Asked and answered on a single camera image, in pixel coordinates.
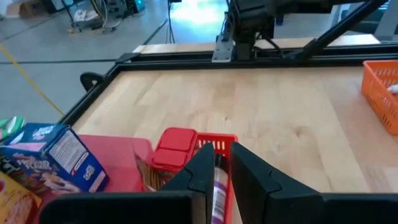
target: red lid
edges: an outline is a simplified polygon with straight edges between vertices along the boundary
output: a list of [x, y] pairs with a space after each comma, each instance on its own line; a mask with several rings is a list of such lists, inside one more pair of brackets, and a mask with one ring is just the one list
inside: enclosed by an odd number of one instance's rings
[[178, 172], [182, 169], [187, 160], [187, 153], [168, 150], [158, 149], [152, 158], [152, 165], [158, 169]]
[[159, 142], [159, 147], [178, 151], [189, 151], [195, 146], [197, 135], [194, 129], [169, 128], [163, 133]]

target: red plastic container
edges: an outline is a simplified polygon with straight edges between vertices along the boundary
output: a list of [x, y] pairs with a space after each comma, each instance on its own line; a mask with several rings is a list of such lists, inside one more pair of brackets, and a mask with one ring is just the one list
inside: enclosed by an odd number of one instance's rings
[[[229, 150], [232, 142], [237, 142], [238, 137], [233, 134], [210, 134], [210, 133], [199, 133], [197, 143], [199, 147], [204, 144], [211, 142], [217, 154], [225, 156], [229, 160]], [[232, 210], [234, 203], [234, 189], [232, 187], [231, 173], [229, 173], [228, 186], [226, 188], [226, 209], [224, 224], [232, 224]]]
[[152, 157], [153, 168], [169, 180], [192, 158], [198, 133], [194, 129], [168, 128], [162, 134]]

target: yellow cable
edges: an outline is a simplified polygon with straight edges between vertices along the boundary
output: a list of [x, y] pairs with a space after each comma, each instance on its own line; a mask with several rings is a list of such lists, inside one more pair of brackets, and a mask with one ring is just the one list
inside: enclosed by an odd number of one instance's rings
[[58, 108], [58, 106], [56, 106], [44, 93], [43, 91], [33, 82], [33, 80], [31, 80], [28, 76], [28, 74], [26, 74], [26, 72], [22, 69], [22, 67], [15, 61], [15, 59], [10, 55], [10, 53], [8, 53], [8, 51], [0, 44], [0, 50], [3, 51], [3, 53], [6, 55], [6, 57], [8, 58], [8, 60], [10, 60], [12, 62], [12, 64], [18, 69], [18, 71], [23, 74], [23, 76], [25, 76], [26, 80], [33, 86], [33, 88], [35, 88], [35, 90], [41, 95], [43, 96], [43, 98], [51, 104], [51, 106], [53, 106], [60, 114], [64, 115], [65, 113]]

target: red tray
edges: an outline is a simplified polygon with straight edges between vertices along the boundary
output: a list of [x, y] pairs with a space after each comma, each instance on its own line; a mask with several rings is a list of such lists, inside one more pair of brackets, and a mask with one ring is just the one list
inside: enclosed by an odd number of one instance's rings
[[[202, 147], [208, 142], [213, 143], [213, 147], [217, 154], [225, 156], [229, 160], [229, 149], [232, 142], [237, 142], [238, 137], [233, 134], [210, 134], [210, 133], [199, 133], [198, 144]], [[234, 200], [234, 189], [232, 188], [231, 173], [229, 172], [229, 182], [226, 188], [227, 198], [226, 198], [226, 210], [224, 217], [224, 224], [232, 224], [232, 207]]]

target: wooden table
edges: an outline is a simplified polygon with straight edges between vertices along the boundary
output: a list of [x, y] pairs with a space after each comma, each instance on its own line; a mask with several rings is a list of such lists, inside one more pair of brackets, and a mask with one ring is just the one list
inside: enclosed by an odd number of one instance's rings
[[[339, 41], [358, 43], [350, 39]], [[73, 128], [153, 144], [170, 126], [233, 133], [265, 161], [321, 192], [398, 192], [397, 139], [361, 95], [362, 75], [362, 67], [123, 72]], [[236, 205], [234, 211], [234, 223], [240, 223]]]

